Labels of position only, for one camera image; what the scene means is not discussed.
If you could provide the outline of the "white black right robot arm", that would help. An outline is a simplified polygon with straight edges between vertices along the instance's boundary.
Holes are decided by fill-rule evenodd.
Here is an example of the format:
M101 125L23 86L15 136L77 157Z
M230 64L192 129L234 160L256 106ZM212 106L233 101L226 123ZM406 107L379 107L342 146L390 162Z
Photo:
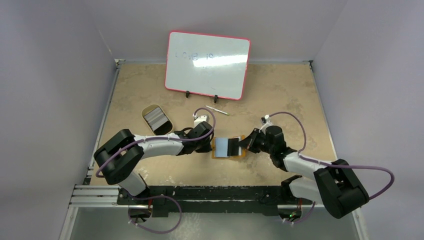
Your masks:
M279 126L255 128L238 145L252 153L267 153L273 165L295 176L282 182L280 196L288 204L299 198L322 204L340 219L369 202L370 196L347 161L307 161L290 148Z

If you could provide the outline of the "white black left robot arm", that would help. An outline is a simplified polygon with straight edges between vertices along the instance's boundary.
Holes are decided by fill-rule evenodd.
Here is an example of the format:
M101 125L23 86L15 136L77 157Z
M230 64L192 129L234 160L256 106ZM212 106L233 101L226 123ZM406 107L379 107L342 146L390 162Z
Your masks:
M132 201L142 205L149 199L149 188L135 172L138 162L158 156L208 153L213 132L213 126L206 121L157 136L134 135L129 129L122 129L94 152L93 158L99 166L96 175L104 177L109 185L119 185Z

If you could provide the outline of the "beige oval plastic tray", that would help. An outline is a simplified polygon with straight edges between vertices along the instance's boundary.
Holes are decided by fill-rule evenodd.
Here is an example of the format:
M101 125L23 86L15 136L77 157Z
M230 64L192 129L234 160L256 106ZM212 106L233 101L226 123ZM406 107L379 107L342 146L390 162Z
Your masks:
M167 135L174 125L158 104L151 104L141 111L141 116L155 136Z

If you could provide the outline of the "yellow leather card holder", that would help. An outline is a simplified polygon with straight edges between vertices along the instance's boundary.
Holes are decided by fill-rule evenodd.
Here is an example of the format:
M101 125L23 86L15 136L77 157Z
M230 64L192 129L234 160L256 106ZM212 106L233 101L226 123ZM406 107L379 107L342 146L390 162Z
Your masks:
M244 135L236 137L214 137L211 142L212 159L239 159L246 156L246 150L239 146Z

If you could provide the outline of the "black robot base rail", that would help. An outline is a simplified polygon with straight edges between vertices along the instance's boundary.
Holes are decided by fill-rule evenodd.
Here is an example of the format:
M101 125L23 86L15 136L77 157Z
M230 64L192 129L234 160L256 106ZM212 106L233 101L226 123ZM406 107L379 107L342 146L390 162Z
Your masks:
M259 186L173 186L151 185L136 197L119 189L117 204L145 206L153 217L170 213L262 214L287 217L291 211L309 206L311 200L296 198L281 185Z

